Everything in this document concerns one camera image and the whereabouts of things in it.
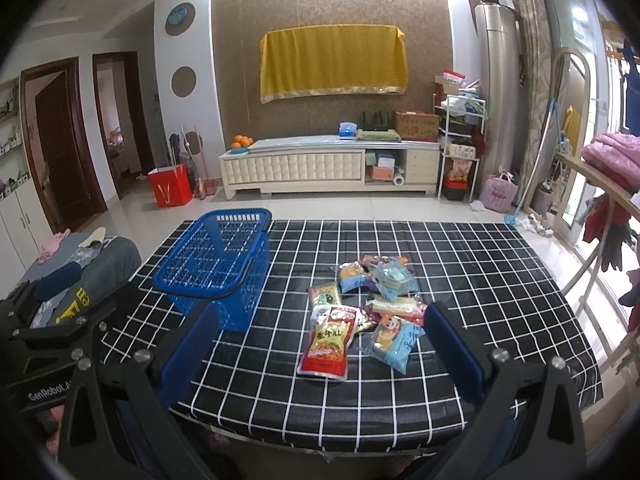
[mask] bolt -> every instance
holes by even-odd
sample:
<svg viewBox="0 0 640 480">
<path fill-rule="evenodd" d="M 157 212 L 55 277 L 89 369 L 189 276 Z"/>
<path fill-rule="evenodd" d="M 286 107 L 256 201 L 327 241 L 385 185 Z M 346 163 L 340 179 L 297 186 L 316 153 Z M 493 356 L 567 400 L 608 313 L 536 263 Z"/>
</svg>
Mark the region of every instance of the bolt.
<svg viewBox="0 0 640 480">
<path fill-rule="evenodd" d="M 146 348 L 142 350 L 136 350 L 135 354 L 133 354 L 133 360 L 137 363 L 146 363 L 151 359 L 151 352 Z"/>
<path fill-rule="evenodd" d="M 564 370 L 566 368 L 566 362 L 559 356 L 555 356 L 551 358 L 551 365 L 556 370 Z"/>
<path fill-rule="evenodd" d="M 91 368 L 91 359 L 89 359 L 88 357 L 83 357 L 78 361 L 78 370 L 80 370 L 81 372 L 85 372 L 89 368 Z"/>
<path fill-rule="evenodd" d="M 503 363 L 509 360 L 509 352 L 504 348 L 494 348 L 491 350 L 491 358 L 497 363 Z"/>
<path fill-rule="evenodd" d="M 79 361 L 80 359 L 82 359 L 84 357 L 84 350 L 82 350 L 81 348 L 74 348 L 71 351 L 71 358 L 74 361 Z"/>
</svg>

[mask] floral wallpaper pattern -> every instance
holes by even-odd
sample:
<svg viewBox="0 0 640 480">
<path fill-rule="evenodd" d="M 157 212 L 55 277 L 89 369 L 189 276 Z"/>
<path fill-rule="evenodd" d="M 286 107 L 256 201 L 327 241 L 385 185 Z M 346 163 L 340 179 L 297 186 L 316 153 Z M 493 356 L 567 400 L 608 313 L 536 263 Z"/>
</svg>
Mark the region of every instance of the floral wallpaper pattern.
<svg viewBox="0 0 640 480">
<path fill-rule="evenodd" d="M 362 111 L 432 110 L 433 76 L 453 64 L 447 0 L 211 0 L 220 117 L 226 143 L 330 134 Z M 304 25 L 377 23 L 405 34 L 409 87 L 404 95 L 312 96 L 260 102 L 260 39 Z"/>
<path fill-rule="evenodd" d="M 526 45 L 526 77 L 529 87 L 529 133 L 520 169 L 520 189 L 516 197 L 519 201 L 533 172 L 542 138 L 551 80 L 552 46 L 545 1 L 513 0 L 513 5 L 522 17 Z M 533 191 L 534 187 L 525 198 L 525 205 L 528 205 Z"/>
</svg>

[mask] pink plastic bag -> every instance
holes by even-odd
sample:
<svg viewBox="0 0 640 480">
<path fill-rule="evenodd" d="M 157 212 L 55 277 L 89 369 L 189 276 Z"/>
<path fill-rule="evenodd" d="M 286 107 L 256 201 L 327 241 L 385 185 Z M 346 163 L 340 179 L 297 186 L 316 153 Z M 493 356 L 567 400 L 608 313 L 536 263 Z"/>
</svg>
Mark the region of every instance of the pink plastic bag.
<svg viewBox="0 0 640 480">
<path fill-rule="evenodd" d="M 480 202 L 487 209 L 508 213 L 511 211 L 511 204 L 517 192 L 518 186 L 511 180 L 504 180 L 499 175 L 490 175 L 482 187 Z"/>
</svg>

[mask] pink blanket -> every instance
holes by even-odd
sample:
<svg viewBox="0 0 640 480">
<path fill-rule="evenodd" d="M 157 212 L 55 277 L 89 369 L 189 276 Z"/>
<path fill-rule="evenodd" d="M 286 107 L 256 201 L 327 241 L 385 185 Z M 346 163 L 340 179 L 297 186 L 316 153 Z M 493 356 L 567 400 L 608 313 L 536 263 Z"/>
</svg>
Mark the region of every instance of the pink blanket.
<svg viewBox="0 0 640 480">
<path fill-rule="evenodd" d="M 596 168 L 609 168 L 632 187 L 640 187 L 640 137 L 598 134 L 582 149 L 582 158 Z"/>
</svg>

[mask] black grid tablecloth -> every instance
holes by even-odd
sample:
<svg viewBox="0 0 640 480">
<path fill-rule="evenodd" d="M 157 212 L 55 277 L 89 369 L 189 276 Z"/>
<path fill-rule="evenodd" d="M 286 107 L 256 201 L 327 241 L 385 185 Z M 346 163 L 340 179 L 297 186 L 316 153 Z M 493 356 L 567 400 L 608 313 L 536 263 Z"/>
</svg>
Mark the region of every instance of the black grid tablecloth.
<svg viewBox="0 0 640 480">
<path fill-rule="evenodd" d="M 152 348 L 182 316 L 153 290 L 152 277 L 184 222 L 132 278 L 140 295 L 123 330 L 103 339 L 107 362 Z M 269 275 L 251 328 L 221 332 L 176 409 L 202 423 L 271 444 L 341 452 L 439 446 L 472 414 L 428 339 L 407 374 L 366 356 L 370 334 L 349 350 L 346 382 L 297 376 L 309 329 L 306 290 L 334 278 L 334 265 L 359 254 L 409 257 L 423 301 L 457 313 L 485 344 L 531 362 L 562 356 L 582 409 L 602 398 L 600 373 L 580 325 L 542 261 L 504 224 L 274 221 Z M 362 304 L 366 291 L 346 294 Z M 514 414 L 520 405 L 514 407 Z"/>
</svg>

